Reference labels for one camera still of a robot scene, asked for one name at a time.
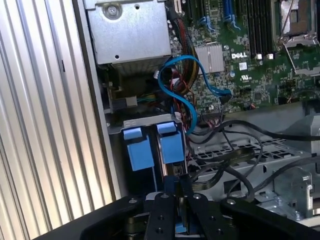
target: green circuit board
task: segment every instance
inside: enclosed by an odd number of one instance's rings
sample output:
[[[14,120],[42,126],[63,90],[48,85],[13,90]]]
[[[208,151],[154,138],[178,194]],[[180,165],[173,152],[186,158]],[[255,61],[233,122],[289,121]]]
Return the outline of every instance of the green circuit board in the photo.
[[[236,29],[223,22],[224,7],[222,0],[205,1],[206,14],[211,20],[215,32],[209,32],[205,26],[199,25],[195,20],[188,22],[189,34],[195,47],[208,44],[219,44],[223,50],[224,71],[207,73],[209,83],[218,88],[228,88],[238,98],[254,104],[255,108],[274,105],[289,104],[301,99],[316,98],[312,92],[303,92],[306,89],[314,90],[319,78],[295,74],[288,53],[285,50],[277,51],[274,46],[274,58],[257,60],[250,57],[248,16],[236,15]],[[174,34],[171,35],[173,55],[181,53],[181,46]],[[295,47],[290,48],[297,69],[313,69],[320,66],[320,48]],[[232,59],[232,54],[243,54],[242,58]],[[192,87],[196,99],[196,109],[199,115],[214,114],[221,111],[220,100],[207,89],[203,77],[198,79]],[[227,112],[243,111],[241,104],[233,104]]]

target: blue latch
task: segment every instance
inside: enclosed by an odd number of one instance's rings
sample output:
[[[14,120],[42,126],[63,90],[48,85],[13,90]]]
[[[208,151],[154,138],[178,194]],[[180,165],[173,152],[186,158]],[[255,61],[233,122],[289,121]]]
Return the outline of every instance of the blue latch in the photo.
[[[163,163],[172,164],[184,161],[184,143],[176,124],[174,122],[160,123],[156,127],[160,134]]]
[[[140,127],[123,131],[133,171],[151,168],[155,165],[148,135]]]

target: ribbed metal panel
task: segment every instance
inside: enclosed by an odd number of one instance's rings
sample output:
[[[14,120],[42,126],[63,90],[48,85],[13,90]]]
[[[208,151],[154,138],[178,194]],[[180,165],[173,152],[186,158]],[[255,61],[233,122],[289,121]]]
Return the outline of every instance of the ribbed metal panel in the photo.
[[[71,0],[0,0],[0,240],[111,201]]]

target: capacitor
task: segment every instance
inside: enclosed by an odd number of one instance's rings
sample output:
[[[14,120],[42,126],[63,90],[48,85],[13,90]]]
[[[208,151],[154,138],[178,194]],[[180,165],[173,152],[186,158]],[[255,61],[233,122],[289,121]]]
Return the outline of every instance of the capacitor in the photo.
[[[229,72],[229,76],[231,78],[234,78],[236,76],[236,73],[234,71]]]

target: motherboard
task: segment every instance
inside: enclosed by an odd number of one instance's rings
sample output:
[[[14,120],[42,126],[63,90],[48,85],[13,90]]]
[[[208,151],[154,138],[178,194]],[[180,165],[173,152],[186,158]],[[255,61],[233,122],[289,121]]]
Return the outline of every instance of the motherboard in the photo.
[[[317,98],[320,46],[314,0],[174,0],[209,83],[250,103],[229,113]],[[181,46],[171,31],[174,56]],[[199,72],[191,101],[199,115],[221,111]]]

